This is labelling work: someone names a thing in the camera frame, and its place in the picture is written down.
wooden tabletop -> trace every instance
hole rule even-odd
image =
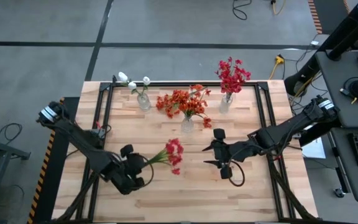
[[[100,82],[85,82],[81,92],[76,121],[83,129],[92,127],[94,110]],[[280,80],[268,81],[273,109],[277,124],[290,118],[291,111],[284,83]],[[112,131],[107,135],[105,150],[119,152],[126,144],[132,144],[135,152],[152,157],[164,148],[169,139],[179,138],[185,152],[180,175],[173,175],[170,168],[156,165],[152,183],[144,189],[121,195],[112,183],[100,181],[94,222],[254,222],[277,221],[272,185],[265,156],[247,158],[241,166],[246,182],[235,187],[228,180],[221,180],[219,170],[203,163],[213,159],[213,152],[201,152],[213,139],[213,130],[203,128],[202,119],[193,117],[195,129],[191,134],[182,133],[180,124],[183,115],[169,119],[157,111],[157,96],[171,94],[173,87],[150,87],[147,94],[152,102],[148,112],[139,109],[136,95],[131,95],[125,87],[115,88],[111,105],[109,124]],[[234,101],[228,114],[219,113],[223,94],[218,87],[209,88],[211,95],[206,114],[212,119],[213,128],[226,130],[226,142],[243,141],[247,134],[260,128],[255,90],[244,87],[234,94]],[[270,124],[265,105],[265,117]],[[102,104],[101,120],[106,97]],[[298,141],[291,142],[299,146]],[[69,147],[68,152],[75,150]],[[317,216],[308,174],[302,153],[287,148],[283,156],[291,190],[299,201],[313,215]],[[80,152],[71,155],[65,162],[58,191],[53,217],[60,216],[80,191],[85,156]],[[145,182],[150,179],[151,171],[145,168],[141,176]],[[234,180],[240,181],[241,175],[234,168]],[[283,209],[288,216],[287,206],[281,191]],[[90,192],[86,201],[88,211]]]

yellow connector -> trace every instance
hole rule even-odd
[[[280,65],[281,63],[284,63],[284,58],[281,55],[276,56],[276,64],[273,67],[273,71],[270,74],[270,77],[268,78],[269,80],[271,80],[274,76],[274,71],[276,71],[276,67],[277,65]]]

gray floor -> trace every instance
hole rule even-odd
[[[107,0],[0,0],[0,41],[94,42]],[[268,1],[254,0],[244,10],[247,21],[236,19],[229,0],[115,0],[104,42],[287,44],[307,45],[316,31],[307,0],[287,0],[284,11],[273,16]],[[323,41],[326,36],[319,35]],[[0,47],[0,128],[23,124],[12,146],[31,152],[28,161],[13,160],[0,188],[0,219],[9,223],[27,220],[49,130],[35,123],[37,113],[61,96],[79,96],[93,48]],[[110,80],[118,71],[133,79],[144,75],[153,80],[211,80],[219,60],[240,58],[252,79],[266,79],[274,58],[297,59],[303,50],[224,49],[125,49],[102,48],[92,80]],[[296,72],[287,61],[285,76]],[[283,67],[275,79],[281,79]],[[322,78],[314,82],[325,88]],[[309,89],[302,104],[321,91]],[[329,167],[332,152],[322,160]],[[336,198],[339,186],[335,171],[306,161],[313,195],[321,218],[358,222],[358,203],[351,194]],[[13,184],[20,185],[21,192]]]

small glass vase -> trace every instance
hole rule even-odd
[[[226,95],[223,96],[221,101],[221,106],[219,107],[219,111],[222,114],[226,114],[229,112],[229,108],[231,103],[233,102],[233,96],[232,93],[226,93]]]
[[[185,119],[181,122],[181,131],[184,133],[190,133],[194,129],[194,122],[190,117],[185,116]]]
[[[149,100],[149,96],[146,93],[137,95],[137,102],[139,103],[139,107],[142,111],[148,111],[151,108],[151,103]]]

white paper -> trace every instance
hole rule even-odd
[[[311,143],[302,147],[303,157],[325,159],[326,154],[323,148],[323,142],[321,138],[318,138]]]

